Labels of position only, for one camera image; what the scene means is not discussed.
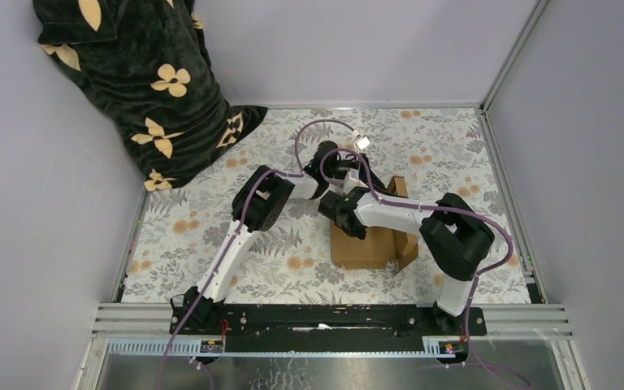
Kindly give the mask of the brown cardboard paper box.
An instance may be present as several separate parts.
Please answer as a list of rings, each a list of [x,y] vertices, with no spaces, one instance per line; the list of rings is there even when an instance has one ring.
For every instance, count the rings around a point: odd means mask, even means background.
[[[349,270],[384,269],[390,262],[397,262],[401,269],[418,255],[418,224],[411,211],[401,211],[394,205],[381,201],[404,201],[405,180],[393,178],[399,196],[389,193],[384,197],[366,184],[369,193],[357,204],[355,214],[366,225],[366,238],[346,236],[330,221],[331,262],[337,267]]]

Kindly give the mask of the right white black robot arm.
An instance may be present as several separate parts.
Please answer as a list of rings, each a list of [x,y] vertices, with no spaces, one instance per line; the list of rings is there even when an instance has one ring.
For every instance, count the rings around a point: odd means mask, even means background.
[[[318,204],[321,215],[346,235],[363,239],[372,227],[419,236],[444,274],[435,327],[452,335],[466,323],[468,305],[479,264],[488,256],[499,226],[476,214],[458,195],[446,193],[438,201],[411,200],[356,187],[349,193],[325,193]]]

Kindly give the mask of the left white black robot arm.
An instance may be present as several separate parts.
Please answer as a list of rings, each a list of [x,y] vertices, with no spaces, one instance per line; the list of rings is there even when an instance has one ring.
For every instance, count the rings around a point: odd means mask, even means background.
[[[232,221],[218,252],[197,285],[183,295],[188,323],[201,334],[219,325],[217,308],[224,303],[230,281],[252,244],[276,223],[292,199],[317,200],[332,195],[329,185],[348,183],[372,187],[366,154],[340,148],[332,141],[319,145],[314,157],[298,172],[261,165],[232,201]]]

